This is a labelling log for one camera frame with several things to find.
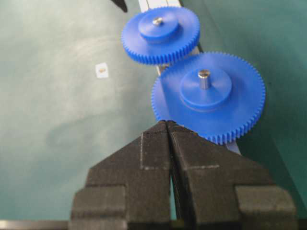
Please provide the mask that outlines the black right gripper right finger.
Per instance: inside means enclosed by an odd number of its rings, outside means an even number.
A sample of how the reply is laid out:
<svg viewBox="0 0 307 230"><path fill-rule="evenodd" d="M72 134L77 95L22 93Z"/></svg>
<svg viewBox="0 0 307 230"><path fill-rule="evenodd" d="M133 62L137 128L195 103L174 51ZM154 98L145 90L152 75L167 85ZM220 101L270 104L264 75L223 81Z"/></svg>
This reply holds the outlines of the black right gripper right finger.
<svg viewBox="0 0 307 230"><path fill-rule="evenodd" d="M194 230L296 230L296 207L267 169L167 121L176 214Z"/></svg>

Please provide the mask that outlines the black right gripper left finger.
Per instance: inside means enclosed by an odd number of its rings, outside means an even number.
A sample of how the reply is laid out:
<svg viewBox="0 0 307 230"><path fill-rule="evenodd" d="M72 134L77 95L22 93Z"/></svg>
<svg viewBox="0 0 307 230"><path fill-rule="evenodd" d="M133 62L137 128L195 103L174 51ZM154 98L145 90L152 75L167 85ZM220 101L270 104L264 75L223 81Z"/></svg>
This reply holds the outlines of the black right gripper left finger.
<svg viewBox="0 0 307 230"><path fill-rule="evenodd" d="M160 121L90 168L74 196L69 229L167 230L169 190L168 132Z"/></svg>

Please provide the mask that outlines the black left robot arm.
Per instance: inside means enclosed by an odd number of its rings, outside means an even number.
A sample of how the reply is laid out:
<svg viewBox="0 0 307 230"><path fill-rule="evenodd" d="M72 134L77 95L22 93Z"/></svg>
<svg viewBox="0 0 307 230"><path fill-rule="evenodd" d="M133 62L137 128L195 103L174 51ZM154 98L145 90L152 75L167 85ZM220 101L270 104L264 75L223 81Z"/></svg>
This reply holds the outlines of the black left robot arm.
<svg viewBox="0 0 307 230"><path fill-rule="evenodd" d="M111 0L114 4L116 4L124 13L128 12L127 5L124 0Z"/></svg>

